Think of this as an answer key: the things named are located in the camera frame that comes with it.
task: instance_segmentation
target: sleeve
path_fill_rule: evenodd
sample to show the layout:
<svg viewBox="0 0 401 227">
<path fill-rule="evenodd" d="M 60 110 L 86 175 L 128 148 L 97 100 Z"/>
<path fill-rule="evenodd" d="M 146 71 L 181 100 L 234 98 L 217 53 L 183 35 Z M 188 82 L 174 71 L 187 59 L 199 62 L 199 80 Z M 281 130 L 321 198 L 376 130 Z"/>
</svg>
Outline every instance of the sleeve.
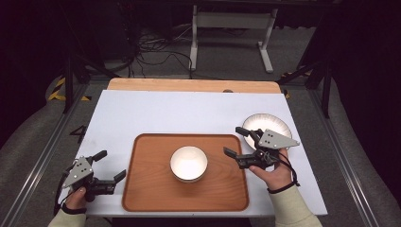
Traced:
<svg viewBox="0 0 401 227">
<path fill-rule="evenodd" d="M 84 227 L 86 215 L 86 209 L 82 209 L 82 211 L 76 212 L 76 214 L 68 214 L 71 213 L 66 206 L 63 206 L 62 209 L 57 213 L 57 215 L 51 220 L 48 227 Z"/>
<path fill-rule="evenodd" d="M 306 206 L 295 185 L 280 193 L 269 195 L 274 207 L 276 227 L 322 226 Z"/>
</svg>

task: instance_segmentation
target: wooden tray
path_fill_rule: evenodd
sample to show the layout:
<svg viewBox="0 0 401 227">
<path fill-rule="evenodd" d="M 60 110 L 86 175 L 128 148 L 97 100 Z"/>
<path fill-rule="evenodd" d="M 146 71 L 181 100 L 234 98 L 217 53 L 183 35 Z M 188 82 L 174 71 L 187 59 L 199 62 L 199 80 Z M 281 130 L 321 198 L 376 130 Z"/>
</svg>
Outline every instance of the wooden tray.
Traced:
<svg viewBox="0 0 401 227">
<path fill-rule="evenodd" d="M 208 159 L 203 177 L 180 182 L 170 169 L 178 148 L 194 146 Z M 223 147 L 241 153 L 239 140 L 229 134 L 141 134 L 133 145 L 123 195 L 130 212 L 242 211 L 249 197 L 244 170 L 223 153 Z"/>
</svg>

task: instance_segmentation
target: hazard tape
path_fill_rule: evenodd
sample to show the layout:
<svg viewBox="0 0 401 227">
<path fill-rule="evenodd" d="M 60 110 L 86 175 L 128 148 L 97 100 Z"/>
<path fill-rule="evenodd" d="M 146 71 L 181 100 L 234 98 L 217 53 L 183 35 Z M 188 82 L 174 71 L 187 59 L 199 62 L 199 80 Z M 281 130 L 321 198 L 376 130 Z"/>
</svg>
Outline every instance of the hazard tape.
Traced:
<svg viewBox="0 0 401 227">
<path fill-rule="evenodd" d="M 65 96 L 61 96 L 59 95 L 59 91 L 62 87 L 62 85 L 65 83 L 65 77 L 62 76 L 59 81 L 56 84 L 56 87 L 54 87 L 53 92 L 51 93 L 51 95 L 49 96 L 49 98 L 47 100 L 60 100 L 60 101 L 65 101 Z M 83 96 L 81 99 L 81 101 L 90 101 L 92 100 L 91 96 Z"/>
</svg>

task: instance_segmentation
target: person's left hand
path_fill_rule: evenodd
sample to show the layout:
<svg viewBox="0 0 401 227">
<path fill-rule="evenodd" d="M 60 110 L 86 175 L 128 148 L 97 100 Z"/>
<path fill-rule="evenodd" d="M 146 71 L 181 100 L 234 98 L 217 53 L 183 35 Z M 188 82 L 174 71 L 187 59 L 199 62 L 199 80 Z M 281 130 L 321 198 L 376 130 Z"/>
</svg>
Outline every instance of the person's left hand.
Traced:
<svg viewBox="0 0 401 227">
<path fill-rule="evenodd" d="M 86 200 L 85 200 L 86 188 L 80 187 L 77 191 L 73 192 L 65 201 L 65 205 L 68 209 L 78 210 L 85 208 Z"/>
</svg>

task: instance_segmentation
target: white table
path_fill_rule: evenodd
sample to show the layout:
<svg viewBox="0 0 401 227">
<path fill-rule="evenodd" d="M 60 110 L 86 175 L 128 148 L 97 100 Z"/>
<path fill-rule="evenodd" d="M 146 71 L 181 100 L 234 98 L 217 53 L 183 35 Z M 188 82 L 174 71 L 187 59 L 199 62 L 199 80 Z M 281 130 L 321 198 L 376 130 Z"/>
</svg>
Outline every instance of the white table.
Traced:
<svg viewBox="0 0 401 227">
<path fill-rule="evenodd" d="M 92 156 L 106 149 L 108 156 L 93 164 L 95 177 L 112 179 L 128 170 L 133 141 L 141 133 L 234 134 L 244 153 L 252 150 L 235 133 L 250 115 L 273 114 L 284 120 L 295 140 L 301 141 L 287 101 L 282 94 L 212 92 L 103 91 L 77 157 Z M 326 215 L 304 147 L 291 148 L 289 160 L 296 169 L 306 204 L 316 215 Z M 97 196 L 87 214 L 100 217 L 265 217 L 274 215 L 265 184 L 246 170 L 250 205 L 241 212 L 127 212 L 121 205 L 125 180 L 114 195 Z"/>
</svg>

